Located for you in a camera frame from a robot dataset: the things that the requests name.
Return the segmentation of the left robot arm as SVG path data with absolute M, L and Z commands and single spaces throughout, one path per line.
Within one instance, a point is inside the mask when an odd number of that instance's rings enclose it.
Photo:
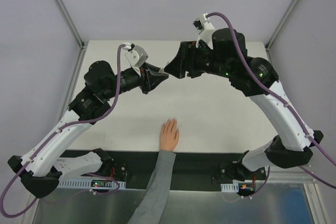
M 140 66 L 139 72 L 128 68 L 115 74 L 108 62 L 94 62 L 84 75 L 85 87 L 52 132 L 29 153 L 12 156 L 8 160 L 10 168 L 19 173 L 23 186 L 38 199 L 73 177 L 88 173 L 109 176 L 112 159 L 101 148 L 76 158 L 60 159 L 60 156 L 83 132 L 111 113 L 116 104 L 109 104 L 110 99 L 134 88 L 148 94 L 168 77 L 162 69 L 148 63 Z

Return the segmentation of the mannequin hand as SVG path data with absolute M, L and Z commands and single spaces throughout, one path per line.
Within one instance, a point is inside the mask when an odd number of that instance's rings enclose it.
M 163 123 L 160 131 L 160 150 L 172 152 L 179 141 L 180 133 L 177 127 L 177 119 L 169 119 Z

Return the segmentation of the grey sleeved forearm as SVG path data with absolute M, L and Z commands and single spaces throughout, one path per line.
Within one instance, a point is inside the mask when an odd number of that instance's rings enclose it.
M 128 223 L 159 223 L 167 204 L 176 154 L 160 150 L 145 195 Z

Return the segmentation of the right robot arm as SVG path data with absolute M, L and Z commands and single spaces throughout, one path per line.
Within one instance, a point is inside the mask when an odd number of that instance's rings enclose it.
M 292 168 L 307 165 L 313 152 L 312 137 L 323 139 L 321 131 L 307 127 L 296 118 L 284 92 L 279 76 L 264 58 L 247 55 L 245 36 L 228 28 L 211 35 L 212 45 L 203 40 L 183 41 L 174 59 L 164 71 L 178 79 L 196 78 L 203 73 L 227 78 L 230 85 L 250 98 L 266 115 L 277 135 L 267 144 L 246 151 L 240 160 L 227 170 L 239 179 L 250 178 L 257 169 L 275 165 Z

